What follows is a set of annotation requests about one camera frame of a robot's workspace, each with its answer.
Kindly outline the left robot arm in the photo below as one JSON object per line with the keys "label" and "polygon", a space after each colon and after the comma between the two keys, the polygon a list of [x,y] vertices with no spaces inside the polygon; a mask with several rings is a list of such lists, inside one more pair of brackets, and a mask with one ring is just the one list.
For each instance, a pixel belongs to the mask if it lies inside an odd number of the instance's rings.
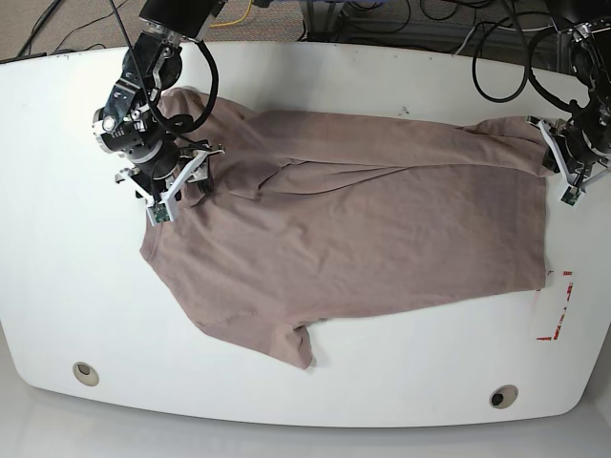
{"label": "left robot arm", "polygon": [[553,28],[540,32],[529,44],[553,34],[568,37],[568,66],[588,92],[588,102],[565,102],[549,93],[531,75],[530,82],[545,100],[568,113],[557,134],[563,139],[569,170],[588,167],[610,156],[610,3],[608,1],[547,1]]}

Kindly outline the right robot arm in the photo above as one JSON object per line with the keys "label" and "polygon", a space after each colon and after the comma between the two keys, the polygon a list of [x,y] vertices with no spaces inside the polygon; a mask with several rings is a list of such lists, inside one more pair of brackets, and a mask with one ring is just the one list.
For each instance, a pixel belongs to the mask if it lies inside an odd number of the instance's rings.
{"label": "right robot arm", "polygon": [[[179,165],[177,139],[190,151],[209,149],[205,140],[186,136],[204,124],[216,104],[219,70],[203,36],[223,7],[222,1],[145,2],[139,19],[146,28],[135,43],[126,42],[121,75],[105,106],[95,113],[93,128],[100,147],[110,154],[123,153],[135,165],[136,183],[144,186],[154,202],[161,200],[164,180]],[[208,64],[210,93],[197,118],[189,114],[168,118],[158,104],[181,75],[183,40],[194,42]]]}

